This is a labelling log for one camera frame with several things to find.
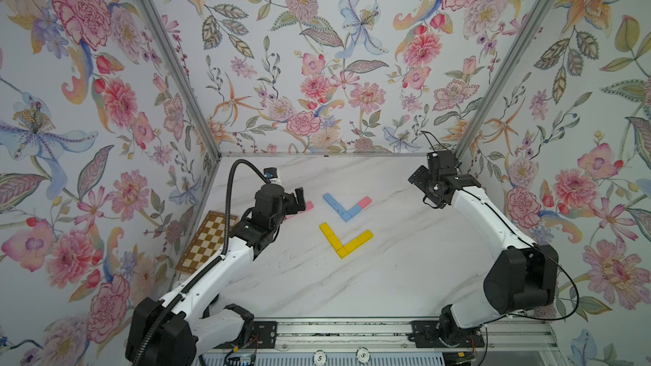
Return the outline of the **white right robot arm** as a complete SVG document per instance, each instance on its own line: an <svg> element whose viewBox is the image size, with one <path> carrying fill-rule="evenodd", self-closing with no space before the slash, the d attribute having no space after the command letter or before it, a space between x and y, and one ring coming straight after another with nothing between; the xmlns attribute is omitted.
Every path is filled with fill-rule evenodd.
<svg viewBox="0 0 651 366"><path fill-rule="evenodd" d="M482 288L442 309L438 338L456 347L483 325L518 310L535 310L554 301L559 255L539 246L490 200L478 180L458 171L452 152L427 154L409 182L424 193L434 208L451 207L462 214L486 243L494 259Z"/></svg>

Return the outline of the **light blue long block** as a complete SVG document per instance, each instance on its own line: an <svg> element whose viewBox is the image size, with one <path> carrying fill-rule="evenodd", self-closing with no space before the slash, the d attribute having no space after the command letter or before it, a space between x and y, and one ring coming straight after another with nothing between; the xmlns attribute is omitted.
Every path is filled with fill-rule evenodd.
<svg viewBox="0 0 651 366"><path fill-rule="evenodd" d="M330 194L326 193L323 195L323 199L327 204L333 208L339 215L346 212L346 209Z"/></svg>

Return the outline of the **yellow rectangular block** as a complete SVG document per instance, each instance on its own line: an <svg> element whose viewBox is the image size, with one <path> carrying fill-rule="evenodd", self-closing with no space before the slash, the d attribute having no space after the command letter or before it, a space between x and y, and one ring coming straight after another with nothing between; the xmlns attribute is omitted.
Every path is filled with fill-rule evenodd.
<svg viewBox="0 0 651 366"><path fill-rule="evenodd" d="M343 248L342 242L340 242L336 236L330 236L328 238L328 242L336 251L339 251L340 249Z"/></svg>

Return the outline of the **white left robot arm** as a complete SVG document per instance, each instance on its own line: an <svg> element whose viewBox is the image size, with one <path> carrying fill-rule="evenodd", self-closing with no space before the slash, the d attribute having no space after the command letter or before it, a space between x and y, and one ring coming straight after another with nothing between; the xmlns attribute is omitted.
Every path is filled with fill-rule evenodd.
<svg viewBox="0 0 651 366"><path fill-rule="evenodd" d="M217 252L177 288L157 301L137 305L125 357L134 365L192 365L223 344L244 344L253 330L254 315L237 304L204 316L210 304L276 240L288 215L305 211L303 188L293 193L275 183L255 194L248 217L239 220Z"/></svg>

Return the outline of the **pink rectangular block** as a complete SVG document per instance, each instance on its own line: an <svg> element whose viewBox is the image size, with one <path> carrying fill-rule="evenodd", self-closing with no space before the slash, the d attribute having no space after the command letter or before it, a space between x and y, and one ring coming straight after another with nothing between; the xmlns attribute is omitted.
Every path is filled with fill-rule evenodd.
<svg viewBox="0 0 651 366"><path fill-rule="evenodd" d="M301 215L304 213L307 213L308 211L312 210L314 208L314 204L312 202L307 202L305 203L305 210L299 210L298 213L295 213L294 215L287 215L285 217L285 220L289 220L297 215Z"/></svg>

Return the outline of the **small yellow cube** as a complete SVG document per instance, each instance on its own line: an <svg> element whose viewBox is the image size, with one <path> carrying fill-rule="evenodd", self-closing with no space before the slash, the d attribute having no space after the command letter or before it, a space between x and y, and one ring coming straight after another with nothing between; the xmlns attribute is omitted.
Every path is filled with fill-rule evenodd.
<svg viewBox="0 0 651 366"><path fill-rule="evenodd" d="M345 247L342 247L342 248L337 250L337 255L341 259L344 259L345 257L347 257L349 255L349 252L347 251L347 249Z"/></svg>

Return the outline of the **yellow angled block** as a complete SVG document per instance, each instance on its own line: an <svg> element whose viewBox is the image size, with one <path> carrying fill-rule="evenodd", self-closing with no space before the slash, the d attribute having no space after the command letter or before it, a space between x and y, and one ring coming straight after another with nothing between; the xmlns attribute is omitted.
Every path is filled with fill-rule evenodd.
<svg viewBox="0 0 651 366"><path fill-rule="evenodd" d="M348 253L351 253L358 249L362 244L363 242L361 242L359 238L355 238L352 241L348 242L344 247Z"/></svg>

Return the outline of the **small blue cube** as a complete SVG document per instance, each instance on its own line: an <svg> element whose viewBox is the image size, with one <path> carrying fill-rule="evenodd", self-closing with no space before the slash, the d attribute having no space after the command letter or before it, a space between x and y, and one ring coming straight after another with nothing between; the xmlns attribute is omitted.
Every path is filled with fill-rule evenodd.
<svg viewBox="0 0 651 366"><path fill-rule="evenodd" d="M350 215L349 211L347 211L347 210L342 210L340 212L340 216L345 222L349 222L349 220L352 219L352 216Z"/></svg>

